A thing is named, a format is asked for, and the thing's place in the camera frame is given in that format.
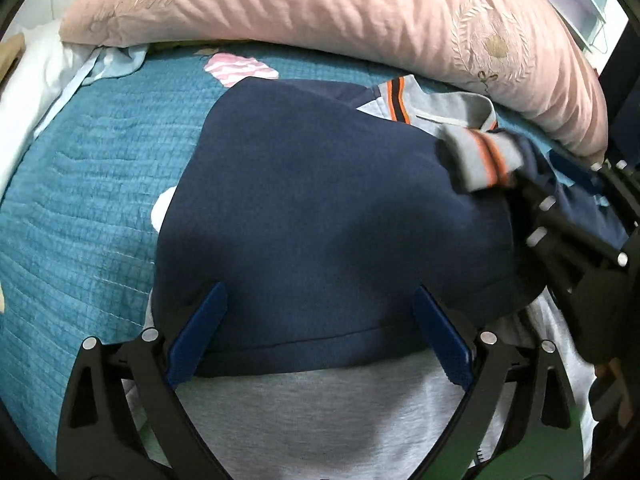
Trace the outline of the person's right hand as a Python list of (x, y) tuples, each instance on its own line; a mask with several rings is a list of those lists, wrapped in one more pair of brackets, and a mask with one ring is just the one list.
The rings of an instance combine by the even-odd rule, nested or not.
[(634, 408), (620, 360), (596, 365), (594, 376), (596, 380), (589, 390), (592, 417), (597, 422), (613, 417), (620, 428), (626, 428), (634, 417)]

